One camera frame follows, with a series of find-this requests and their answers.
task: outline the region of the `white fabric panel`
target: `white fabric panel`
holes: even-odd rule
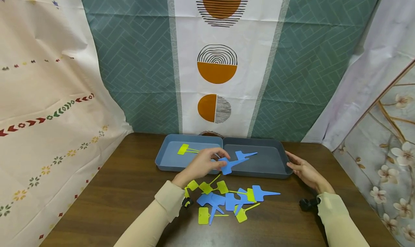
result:
[[[415,0],[381,0],[335,94],[302,142],[322,143],[333,151],[376,98],[409,64],[405,47]]]
[[[174,0],[183,133],[212,130],[247,136],[282,2],[249,0],[235,25],[218,27],[202,18],[196,0]],[[207,45],[225,45],[236,54],[237,70],[229,81],[214,84],[199,74],[198,55]],[[230,104],[232,114],[226,121],[218,122],[216,118],[210,122],[199,115],[199,100],[208,94],[216,94]]]
[[[81,0],[0,0],[1,246],[38,246],[132,132]]]

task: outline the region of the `person's right hand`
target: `person's right hand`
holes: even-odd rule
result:
[[[287,152],[291,162],[287,162],[287,166],[293,169],[297,175],[307,186],[316,190],[318,194],[323,192],[336,194],[330,183],[306,160]]]

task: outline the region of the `beige sleeve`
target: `beige sleeve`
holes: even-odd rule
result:
[[[330,247],[369,247],[339,195],[324,192],[317,197],[321,200],[318,215]]]
[[[184,190],[166,181],[153,202],[127,228],[114,247],[156,246],[164,228],[178,217],[183,199]]]

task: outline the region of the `gray plastic tray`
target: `gray plastic tray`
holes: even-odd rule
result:
[[[293,170],[287,166],[288,157],[283,145],[276,140],[232,138],[223,139],[223,148],[236,160],[235,151],[258,152],[249,160],[232,167],[230,175],[286,179]]]
[[[162,171],[182,171],[196,156],[196,153],[186,152],[183,155],[177,154],[183,144],[188,144],[192,149],[205,149],[222,147],[222,138],[216,136],[200,135],[167,135],[164,138],[160,151],[156,157],[156,165]]]

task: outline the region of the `floral fabric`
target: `floral fabric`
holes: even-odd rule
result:
[[[405,54],[395,58],[390,71],[403,71],[405,63],[415,59],[414,54],[414,49],[406,48]],[[415,69],[412,66],[407,73],[402,72],[400,80],[375,102],[333,152],[383,224],[405,247],[415,245]]]

